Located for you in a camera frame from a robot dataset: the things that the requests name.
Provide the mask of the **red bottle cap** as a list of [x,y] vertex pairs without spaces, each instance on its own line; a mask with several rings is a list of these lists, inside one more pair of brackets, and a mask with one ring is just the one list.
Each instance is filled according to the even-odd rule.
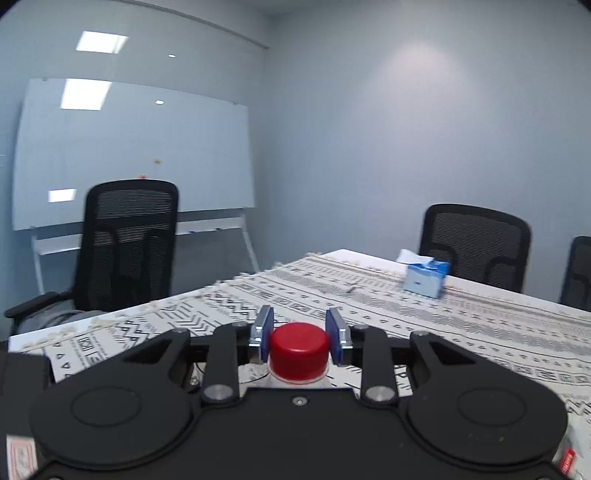
[[280,326],[270,337],[270,370],[290,380],[308,380],[327,374],[329,337],[309,323]]

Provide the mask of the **blue tissue box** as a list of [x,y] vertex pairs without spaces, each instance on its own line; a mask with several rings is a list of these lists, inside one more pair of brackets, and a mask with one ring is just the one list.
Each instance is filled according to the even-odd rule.
[[438,299],[443,291],[451,264],[401,249],[397,262],[407,267],[403,289],[413,294]]

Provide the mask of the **black mesh office chair left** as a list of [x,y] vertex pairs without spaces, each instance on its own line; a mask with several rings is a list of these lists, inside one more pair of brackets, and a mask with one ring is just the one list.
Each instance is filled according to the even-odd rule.
[[167,181],[117,180],[85,197],[71,288],[4,312],[10,333],[25,333],[170,295],[179,192]]

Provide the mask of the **black mesh office chair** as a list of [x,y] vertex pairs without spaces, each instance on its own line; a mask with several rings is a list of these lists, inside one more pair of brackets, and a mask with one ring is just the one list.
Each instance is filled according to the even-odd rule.
[[531,240],[530,226],[516,216],[435,204],[424,215],[419,253],[449,263],[452,276],[520,293]]
[[25,333],[170,295],[179,192],[167,181],[117,180],[85,197],[71,288],[4,312],[10,333]]
[[577,236],[569,251],[559,303],[579,310],[590,310],[591,237]]

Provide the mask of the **black mesh office chair middle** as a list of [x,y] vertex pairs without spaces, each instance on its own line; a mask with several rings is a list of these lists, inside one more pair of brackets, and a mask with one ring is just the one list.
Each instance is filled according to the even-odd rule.
[[530,226],[516,216],[435,204],[424,215],[419,253],[449,263],[452,276],[520,293],[531,240]]

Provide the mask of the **patterned white tablecloth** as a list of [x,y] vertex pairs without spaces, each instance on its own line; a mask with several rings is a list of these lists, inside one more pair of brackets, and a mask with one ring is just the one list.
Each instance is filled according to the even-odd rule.
[[[335,307],[352,325],[406,338],[421,330],[537,380],[565,402],[578,427],[590,426],[590,316],[549,301],[448,277],[438,299],[403,289],[405,267],[339,250],[310,254],[164,300],[11,338],[16,352],[42,354],[57,379],[173,328],[207,335],[252,321],[263,305],[277,324],[322,325]],[[346,290],[356,286],[353,293]]]

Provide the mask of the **black mesh office chair right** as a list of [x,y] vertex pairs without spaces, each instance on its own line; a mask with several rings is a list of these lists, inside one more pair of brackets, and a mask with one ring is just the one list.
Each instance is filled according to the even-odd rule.
[[577,236],[569,251],[559,303],[579,310],[590,310],[591,237]]

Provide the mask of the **whiteboard on stand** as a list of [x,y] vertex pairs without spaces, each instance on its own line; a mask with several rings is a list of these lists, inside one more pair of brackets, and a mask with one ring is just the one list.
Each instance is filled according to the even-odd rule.
[[[256,267],[243,232],[256,203],[245,105],[106,80],[30,80],[17,114],[10,228],[78,224],[86,193],[122,179],[178,189],[174,292]],[[229,228],[235,240],[226,240]]]

